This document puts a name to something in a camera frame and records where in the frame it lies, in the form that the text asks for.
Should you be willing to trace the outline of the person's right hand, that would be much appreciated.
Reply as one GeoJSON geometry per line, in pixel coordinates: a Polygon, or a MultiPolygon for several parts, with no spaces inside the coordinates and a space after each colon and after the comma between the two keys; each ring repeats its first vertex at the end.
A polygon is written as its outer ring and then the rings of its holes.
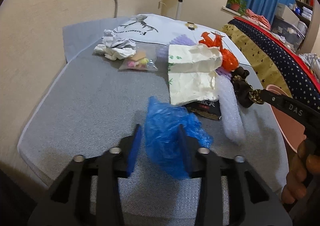
{"type": "Polygon", "coordinates": [[[292,159],[289,173],[286,177],[286,185],[281,193],[281,201],[284,204],[293,204],[296,200],[306,195],[307,173],[319,176],[319,156],[310,154],[306,148],[305,140],[300,143],[297,153],[292,159]]]}

